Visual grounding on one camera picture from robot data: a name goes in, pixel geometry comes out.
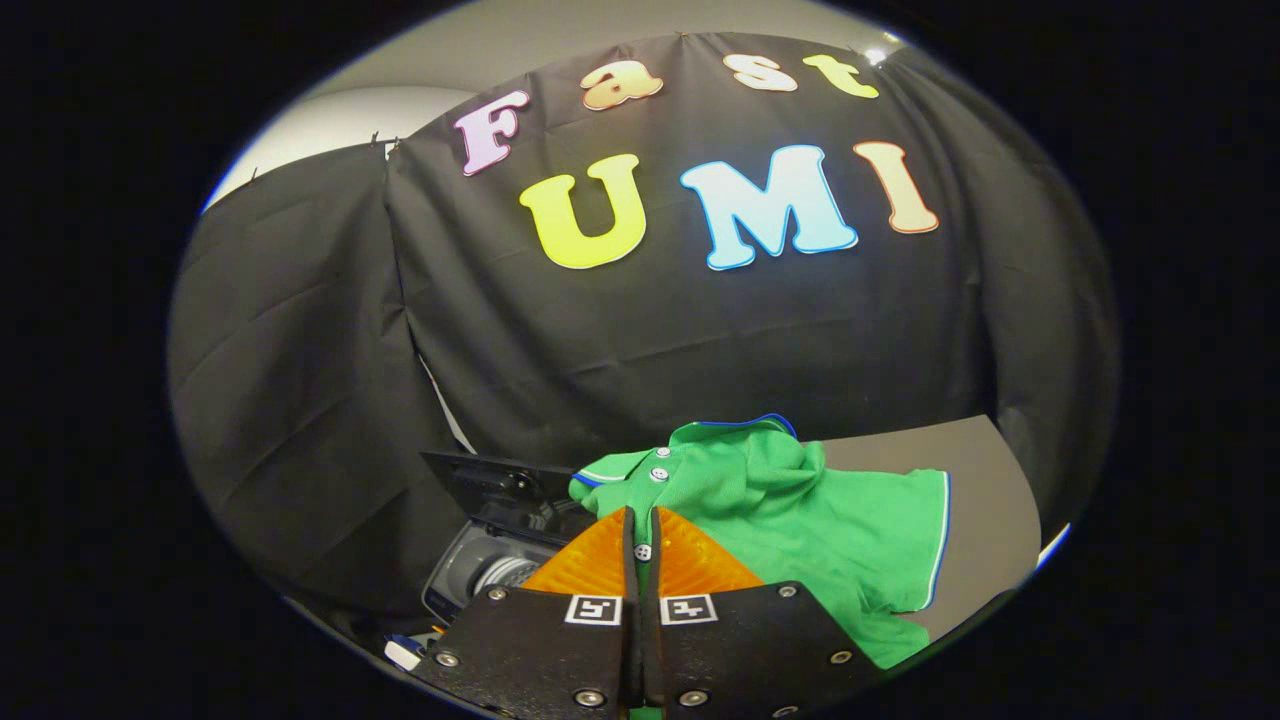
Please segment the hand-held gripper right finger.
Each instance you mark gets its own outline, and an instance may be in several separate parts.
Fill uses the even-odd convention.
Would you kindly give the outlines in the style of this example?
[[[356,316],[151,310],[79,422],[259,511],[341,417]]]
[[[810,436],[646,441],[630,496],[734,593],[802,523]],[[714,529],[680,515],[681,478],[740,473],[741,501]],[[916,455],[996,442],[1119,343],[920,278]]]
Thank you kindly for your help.
[[[650,528],[645,702],[663,719],[813,717],[882,682],[801,582],[763,582],[669,509]]]

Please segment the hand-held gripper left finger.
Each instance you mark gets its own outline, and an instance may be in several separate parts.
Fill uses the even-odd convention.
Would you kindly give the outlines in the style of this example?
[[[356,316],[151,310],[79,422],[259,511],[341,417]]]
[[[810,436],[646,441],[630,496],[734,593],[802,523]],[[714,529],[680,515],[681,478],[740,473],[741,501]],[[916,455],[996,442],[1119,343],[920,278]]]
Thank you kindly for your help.
[[[458,592],[411,676],[507,719],[626,719],[641,703],[635,514],[621,509],[562,547],[471,530],[428,585]]]

